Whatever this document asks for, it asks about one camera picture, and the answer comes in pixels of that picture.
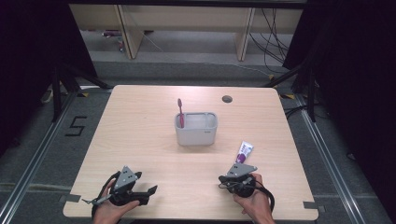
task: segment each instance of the toothpaste tube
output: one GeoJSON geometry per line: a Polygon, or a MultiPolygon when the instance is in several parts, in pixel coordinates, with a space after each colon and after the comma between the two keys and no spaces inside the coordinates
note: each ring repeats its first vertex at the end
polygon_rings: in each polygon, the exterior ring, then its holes
{"type": "Polygon", "coordinates": [[[251,150],[253,150],[253,145],[243,141],[241,147],[239,148],[238,156],[236,157],[235,162],[244,163],[245,159],[248,157],[248,154],[250,154],[251,150]]]}

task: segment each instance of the hand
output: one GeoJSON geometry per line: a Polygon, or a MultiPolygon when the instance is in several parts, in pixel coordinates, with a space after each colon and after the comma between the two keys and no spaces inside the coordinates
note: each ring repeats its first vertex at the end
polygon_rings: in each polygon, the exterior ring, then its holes
{"type": "MultiPolygon", "coordinates": [[[[256,179],[256,182],[262,183],[261,175],[252,175],[256,179]]],[[[244,208],[242,210],[242,214],[248,214],[256,224],[275,223],[272,217],[268,197],[258,189],[255,189],[253,194],[248,198],[242,198],[234,194],[233,200],[244,208]]]]}
{"type": "MultiPolygon", "coordinates": [[[[115,179],[110,181],[106,186],[102,197],[106,197],[111,185],[114,183],[115,179]]],[[[123,206],[116,206],[109,200],[104,201],[98,206],[93,217],[94,224],[116,224],[121,217],[128,211],[136,208],[139,205],[139,201],[132,201],[123,206]]]]}

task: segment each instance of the light wood tabletop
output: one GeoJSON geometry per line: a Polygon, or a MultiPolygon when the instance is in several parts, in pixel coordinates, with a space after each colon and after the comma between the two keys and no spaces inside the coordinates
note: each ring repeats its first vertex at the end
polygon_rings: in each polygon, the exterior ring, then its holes
{"type": "MultiPolygon", "coordinates": [[[[245,164],[257,166],[275,196],[274,219],[315,220],[317,209],[279,97],[274,89],[193,86],[117,86],[108,100],[71,194],[97,197],[108,178],[127,165],[142,172],[134,191],[158,185],[148,205],[124,217],[136,219],[249,220],[219,176],[235,162],[242,141],[254,146],[245,164]],[[231,96],[230,103],[222,101],[231,96]],[[177,143],[177,99],[183,112],[214,112],[215,143],[177,143]]],[[[67,202],[67,217],[90,217],[92,206],[67,202]]]]}

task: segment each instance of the red toothbrush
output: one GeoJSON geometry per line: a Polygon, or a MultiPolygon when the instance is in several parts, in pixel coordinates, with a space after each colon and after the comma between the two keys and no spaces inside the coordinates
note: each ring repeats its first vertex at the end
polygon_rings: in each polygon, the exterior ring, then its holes
{"type": "Polygon", "coordinates": [[[184,128],[184,115],[183,115],[183,112],[181,111],[181,100],[180,100],[180,98],[177,99],[177,104],[178,104],[178,108],[180,109],[180,115],[179,115],[179,117],[180,117],[180,127],[184,128]]]}

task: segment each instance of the person's left hand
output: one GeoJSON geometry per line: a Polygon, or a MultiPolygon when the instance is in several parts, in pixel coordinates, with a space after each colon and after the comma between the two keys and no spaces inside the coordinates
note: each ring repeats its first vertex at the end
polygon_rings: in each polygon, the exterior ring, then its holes
{"type": "MultiPolygon", "coordinates": [[[[114,183],[115,179],[110,181],[106,186],[101,197],[106,197],[111,185],[114,183]]],[[[116,224],[121,217],[128,211],[136,208],[140,204],[139,201],[132,201],[123,206],[116,206],[109,200],[104,201],[96,209],[95,215],[93,217],[94,224],[116,224]]]]}

